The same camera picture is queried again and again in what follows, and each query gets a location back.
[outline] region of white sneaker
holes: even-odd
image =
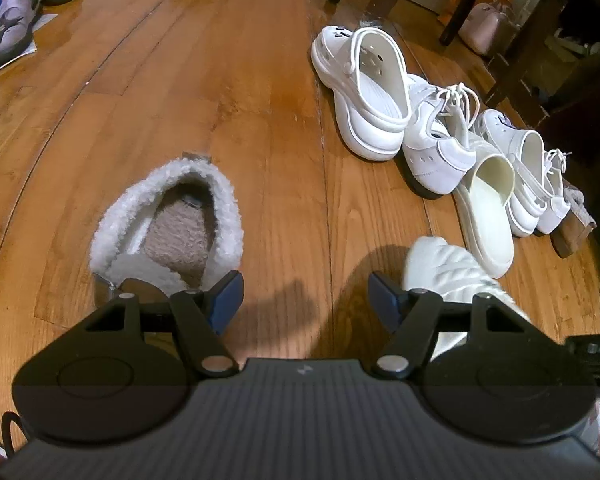
[[[544,180],[544,142],[535,130],[519,130],[497,110],[485,110],[474,124],[475,133],[496,146],[516,170],[516,185],[507,203],[511,232],[529,236],[538,226],[551,195]]]
[[[538,221],[538,230],[546,235],[558,227],[571,209],[571,204],[564,199],[562,174],[566,168],[567,156],[560,150],[549,150],[544,154],[544,188],[551,200]]]
[[[402,288],[432,290],[443,300],[454,303],[471,303],[475,294],[487,292],[529,320],[500,284],[484,272],[469,251],[447,244],[444,238],[423,236],[415,241],[404,262]],[[431,358],[449,350],[464,338],[466,332],[441,332]]]
[[[416,75],[409,78],[412,111],[404,129],[404,158],[420,186],[435,196],[451,193],[475,164],[468,129],[478,115],[480,100],[462,83],[440,88]],[[475,101],[472,117],[470,96]],[[426,198],[435,198],[414,187]]]
[[[374,27],[325,27],[311,60],[333,90],[336,122],[349,149],[368,160],[393,158],[411,116],[407,68],[394,39]]]

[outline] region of white shoe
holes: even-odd
[[[516,187],[507,204],[511,232],[529,236],[538,226],[551,195],[544,188],[544,142],[535,130],[519,130],[497,110],[485,110],[475,133],[496,146],[516,170]]]
[[[333,90],[336,122],[349,149],[368,160],[393,158],[411,116],[407,68],[394,39],[374,27],[325,27],[311,46],[311,60]]]
[[[549,234],[562,222],[571,204],[564,199],[562,174],[567,167],[567,156],[560,150],[549,150],[544,154],[544,188],[551,194],[546,211],[538,221],[538,230]]]
[[[517,314],[529,320],[513,298],[491,279],[473,256],[444,238],[423,236],[409,249],[402,272],[402,288],[424,288],[453,303],[471,303],[475,294],[494,295]],[[466,332],[441,332],[432,359],[457,345]]]
[[[516,175],[509,159],[473,132],[469,147],[477,160],[454,190],[460,227],[467,248],[492,278],[513,263],[513,238],[506,206]]]
[[[440,88],[416,75],[409,78],[411,119],[404,129],[404,158],[417,184],[435,196],[451,193],[475,164],[468,134],[480,100],[462,83]],[[475,101],[472,117],[470,97]],[[426,198],[434,198],[414,187]]]

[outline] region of white fleece lining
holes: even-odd
[[[146,237],[147,220],[153,217],[164,193],[177,184],[200,179],[209,185],[216,216],[216,236],[200,288],[209,290],[227,272],[237,269],[244,233],[234,187],[215,165],[206,160],[178,158],[133,184],[107,209],[91,241],[91,272],[106,276],[119,254],[137,253]]]

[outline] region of white shoelace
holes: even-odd
[[[471,113],[470,96],[473,97],[475,101],[473,114]],[[464,112],[464,120],[466,121],[467,128],[471,128],[474,125],[475,120],[478,118],[478,114],[480,113],[480,98],[473,90],[471,90],[468,86],[465,86],[464,83],[458,83],[446,88],[441,88],[438,90],[436,98],[444,98],[445,103],[442,107],[443,109],[445,109],[449,103],[458,106]]]
[[[571,153],[563,153],[560,150],[549,150],[544,153],[544,167],[547,173],[554,173],[554,158],[557,157],[560,162],[560,171],[564,173],[567,170],[567,155]]]
[[[470,96],[474,98],[475,108],[474,113],[471,113],[471,99]],[[436,93],[436,99],[439,102],[436,107],[436,114],[439,114],[443,117],[449,117],[451,112],[444,111],[448,110],[447,106],[451,103],[453,106],[460,108],[462,113],[464,114],[464,122],[466,124],[466,130],[462,133],[461,137],[456,136],[456,140],[460,142],[461,146],[465,149],[469,149],[469,129],[474,125],[475,120],[478,118],[478,114],[480,113],[480,99],[478,95],[471,90],[469,87],[465,86],[464,83],[458,83],[455,85],[447,86],[446,88],[438,89]]]

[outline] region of fluffy white slipper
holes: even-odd
[[[475,294],[487,292],[529,320],[500,284],[487,276],[465,248],[444,238],[423,236],[409,249],[402,272],[402,289],[424,288],[453,303],[471,303]],[[432,359],[466,338],[466,332],[441,332]]]
[[[325,27],[311,46],[318,77],[333,90],[336,122],[349,149],[368,160],[400,150],[411,115],[400,48],[374,27]]]
[[[511,232],[529,236],[538,226],[551,195],[542,184],[544,142],[535,130],[514,128],[497,110],[483,111],[474,124],[475,133],[496,146],[516,170],[516,187],[507,204]]]
[[[402,152],[410,177],[417,183],[410,182],[414,190],[425,198],[435,198],[451,193],[475,164],[468,134],[480,100],[462,83],[440,88],[418,76],[409,74],[409,78],[412,112],[404,129]],[[475,103],[473,115],[471,97]]]
[[[167,296],[209,290],[240,266],[242,238],[227,177],[204,158],[178,158],[107,209],[91,241],[90,268],[114,286],[135,278]]]
[[[538,230],[549,234],[562,222],[571,204],[564,199],[562,174],[567,169],[567,156],[560,150],[549,150],[544,154],[544,188],[551,195],[547,208],[538,221]]]
[[[512,196],[515,172],[499,150],[469,133],[477,160],[454,190],[464,241],[492,278],[502,276],[513,262],[513,238],[506,205]]]

